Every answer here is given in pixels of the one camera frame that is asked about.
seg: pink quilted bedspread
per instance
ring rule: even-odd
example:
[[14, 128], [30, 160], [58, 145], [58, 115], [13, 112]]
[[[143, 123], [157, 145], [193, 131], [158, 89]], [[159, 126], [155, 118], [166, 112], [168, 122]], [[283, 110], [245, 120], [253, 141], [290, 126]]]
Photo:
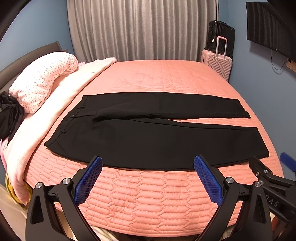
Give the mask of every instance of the pink quilted bedspread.
[[[258, 127], [270, 153], [262, 162], [275, 175], [283, 176], [275, 149], [260, 121], [244, 99], [219, 74], [198, 62], [149, 60], [115, 63], [90, 82], [37, 146], [26, 168], [26, 181], [32, 187], [39, 181], [53, 185], [65, 177], [72, 177], [78, 169], [86, 166], [59, 157], [44, 146], [82, 95], [135, 91], [196, 93], [239, 99], [251, 119], [184, 121]], [[220, 170], [224, 176], [231, 176], [239, 183], [251, 184], [256, 180], [247, 164], [222, 167]], [[93, 226], [133, 235], [173, 237], [201, 233], [217, 205], [211, 203], [195, 172], [127, 171], [103, 167], [87, 201], [79, 208]], [[239, 209], [240, 204], [229, 224], [235, 223]]]

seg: wall outlet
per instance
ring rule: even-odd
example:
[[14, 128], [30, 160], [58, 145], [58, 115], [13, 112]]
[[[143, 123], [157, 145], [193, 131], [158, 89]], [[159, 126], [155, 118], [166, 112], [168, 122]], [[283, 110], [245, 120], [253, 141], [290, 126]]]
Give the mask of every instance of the wall outlet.
[[289, 59], [288, 62], [286, 63], [286, 66], [287, 66], [289, 69], [293, 70], [293, 61], [292, 61], [291, 59]]

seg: pink blanket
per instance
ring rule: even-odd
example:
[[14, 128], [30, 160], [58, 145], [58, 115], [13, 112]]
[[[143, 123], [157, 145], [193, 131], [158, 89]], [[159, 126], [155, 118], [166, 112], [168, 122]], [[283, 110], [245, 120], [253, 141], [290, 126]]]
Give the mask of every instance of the pink blanket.
[[29, 193], [24, 185], [23, 174], [35, 148], [74, 97], [90, 81], [115, 62], [115, 58], [96, 60], [79, 66], [71, 74], [56, 78], [50, 96], [40, 109], [25, 117], [8, 145], [7, 139], [2, 143], [3, 155], [1, 158], [3, 158], [3, 164], [15, 194], [24, 204], [29, 199]]
[[[258, 127], [270, 153], [262, 162], [275, 175], [283, 175], [275, 149], [263, 126], [243, 98], [219, 74], [198, 62], [151, 60], [115, 63], [90, 82], [38, 144], [25, 171], [27, 182], [32, 187], [39, 181], [46, 185], [57, 184], [86, 166], [59, 157], [44, 146], [65, 115], [81, 100], [82, 95], [131, 91], [197, 93], [238, 98], [251, 119], [184, 121]], [[222, 167], [220, 170], [225, 176], [232, 176], [240, 183], [251, 184], [256, 180], [247, 164]], [[195, 172], [103, 167], [87, 201], [79, 208], [93, 226], [133, 235], [173, 237], [201, 233], [217, 205], [211, 203]], [[240, 204], [237, 205], [230, 224], [235, 223], [239, 209]]]

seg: blue wall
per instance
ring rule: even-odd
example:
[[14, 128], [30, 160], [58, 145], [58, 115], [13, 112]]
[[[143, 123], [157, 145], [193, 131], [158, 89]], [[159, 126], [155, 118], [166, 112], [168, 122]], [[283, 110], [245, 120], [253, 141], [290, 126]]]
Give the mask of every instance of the blue wall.
[[[281, 71], [272, 68], [271, 49], [246, 39], [245, 2], [219, 0], [219, 15], [223, 19], [228, 16], [228, 24], [236, 31], [229, 82], [258, 116], [277, 154], [287, 152], [296, 158], [296, 73], [286, 66]], [[286, 57], [273, 51], [276, 68], [279, 69], [286, 60]], [[295, 175], [283, 164], [282, 167], [285, 177], [295, 179]]]
[[24, 54], [59, 41], [74, 53], [67, 0], [32, 0], [15, 18], [0, 42], [0, 70]]

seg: blue gripper pad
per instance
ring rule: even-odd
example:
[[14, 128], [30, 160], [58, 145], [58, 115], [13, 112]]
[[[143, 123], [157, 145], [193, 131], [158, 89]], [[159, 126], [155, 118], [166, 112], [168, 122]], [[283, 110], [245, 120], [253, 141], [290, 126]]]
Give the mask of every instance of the blue gripper pad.
[[194, 169], [211, 201], [220, 207], [223, 202], [222, 187], [200, 156], [194, 158]]
[[290, 157], [287, 153], [283, 152], [280, 157], [280, 161], [284, 163], [292, 172], [296, 172], [296, 161]]
[[75, 188], [74, 202], [76, 206], [84, 203], [91, 192], [103, 168], [102, 158], [97, 157]]

